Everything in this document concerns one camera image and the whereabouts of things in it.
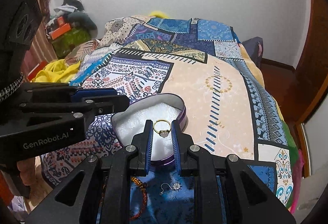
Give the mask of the left hand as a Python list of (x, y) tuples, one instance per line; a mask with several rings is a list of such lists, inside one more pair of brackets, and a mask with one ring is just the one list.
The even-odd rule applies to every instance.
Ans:
[(43, 180), (40, 157), (33, 157), (27, 160), (18, 161), (17, 168), (20, 178), (25, 186), (32, 186)]

